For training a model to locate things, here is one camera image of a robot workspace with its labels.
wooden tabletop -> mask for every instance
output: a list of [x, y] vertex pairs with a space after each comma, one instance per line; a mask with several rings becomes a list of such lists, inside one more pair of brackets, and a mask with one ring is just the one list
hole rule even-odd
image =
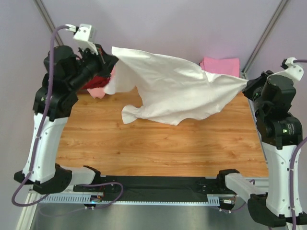
[[247, 99], [238, 94], [222, 112], [178, 126], [137, 119], [123, 124], [125, 105], [140, 107], [136, 90], [93, 99], [80, 94], [64, 128], [57, 163], [89, 165], [102, 175], [216, 176], [235, 168], [267, 177]]

white wall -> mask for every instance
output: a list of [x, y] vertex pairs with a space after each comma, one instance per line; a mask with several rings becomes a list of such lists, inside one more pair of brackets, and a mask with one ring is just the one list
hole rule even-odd
[[[281, 71], [280, 65], [284, 58], [296, 57], [307, 59], [307, 1], [290, 1], [281, 19], [272, 31], [269, 39], [261, 49], [248, 78], [260, 76], [262, 71], [268, 69]], [[295, 85], [296, 96], [290, 112], [296, 116], [303, 125], [304, 135], [307, 136], [307, 64], [303, 64], [305, 74], [302, 80]], [[303, 210], [307, 212], [307, 146], [303, 147], [299, 159], [299, 192]]]
[[[43, 0], [55, 25], [97, 28], [95, 42], [199, 63], [203, 56], [246, 63], [280, 0]], [[72, 35], [63, 42], [76, 48]]]
[[[45, 74], [50, 33], [33, 1], [0, 1], [0, 229], [15, 229], [21, 208], [11, 204], [33, 132], [33, 101]], [[17, 200], [24, 202], [28, 188]]]

pink cloth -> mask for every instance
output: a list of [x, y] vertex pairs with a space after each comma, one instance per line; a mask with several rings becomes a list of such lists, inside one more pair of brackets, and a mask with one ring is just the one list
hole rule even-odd
[[238, 58], [214, 59], [204, 57], [200, 63], [201, 69], [210, 73], [229, 74], [240, 77], [240, 60]]
[[[115, 67], [113, 68], [112, 72], [111, 72], [111, 79], [115, 74]], [[98, 97], [98, 98], [103, 98], [105, 96], [105, 88], [101, 87], [101, 88], [94, 88], [94, 89], [87, 89], [87, 91], [90, 93], [90, 95], [94, 98]]]

wood grain surface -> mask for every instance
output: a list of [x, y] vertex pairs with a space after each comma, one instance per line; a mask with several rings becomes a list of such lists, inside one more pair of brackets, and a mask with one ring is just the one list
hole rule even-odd
[[125, 105], [141, 106], [136, 90], [93, 99], [80, 94], [62, 133], [57, 163], [92, 166], [103, 175], [216, 176], [235, 168], [267, 177], [247, 99], [238, 94], [222, 112], [178, 126], [137, 119], [123, 124]]

white cloth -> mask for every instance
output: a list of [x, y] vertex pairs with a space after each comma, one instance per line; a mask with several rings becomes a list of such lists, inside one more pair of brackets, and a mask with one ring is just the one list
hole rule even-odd
[[202, 120], [220, 112], [247, 80], [201, 70], [190, 61], [144, 51], [112, 48], [119, 58], [107, 94], [129, 92], [135, 86], [143, 106], [126, 105], [125, 124], [137, 118], [177, 125], [186, 118]]

